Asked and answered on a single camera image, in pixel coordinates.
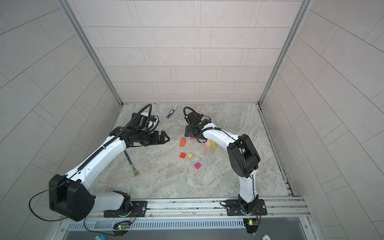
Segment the orange wood block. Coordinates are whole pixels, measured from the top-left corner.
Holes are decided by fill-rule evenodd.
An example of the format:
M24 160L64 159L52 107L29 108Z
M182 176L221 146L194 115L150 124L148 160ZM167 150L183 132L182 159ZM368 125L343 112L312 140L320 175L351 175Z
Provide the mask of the orange wood block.
M180 146L181 146L181 147L184 147L185 144L186 144L186 141L187 141L186 138L181 138Z

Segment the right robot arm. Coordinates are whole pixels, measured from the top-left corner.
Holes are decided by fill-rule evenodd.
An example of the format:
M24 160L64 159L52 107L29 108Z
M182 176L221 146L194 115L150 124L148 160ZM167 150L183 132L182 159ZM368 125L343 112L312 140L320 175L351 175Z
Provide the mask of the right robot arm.
M227 150L231 167L239 176L240 192L235 209L244 215L267 215L264 200L256 190L256 174L261 158L248 135L234 135L217 127L203 114L185 115L186 136L198 141L212 140Z

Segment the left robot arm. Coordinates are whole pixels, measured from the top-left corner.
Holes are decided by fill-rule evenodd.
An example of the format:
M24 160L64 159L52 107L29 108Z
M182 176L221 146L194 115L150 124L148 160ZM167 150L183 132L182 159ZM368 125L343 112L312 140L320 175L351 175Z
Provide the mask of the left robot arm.
M131 197L121 191L93 195L94 180L120 153L131 147L163 145L170 141L164 131L157 131L159 119L149 113L132 115L124 127L113 129L103 144L65 175L56 174L49 181L49 208L76 222L88 214L105 212L108 217L126 217L133 212Z

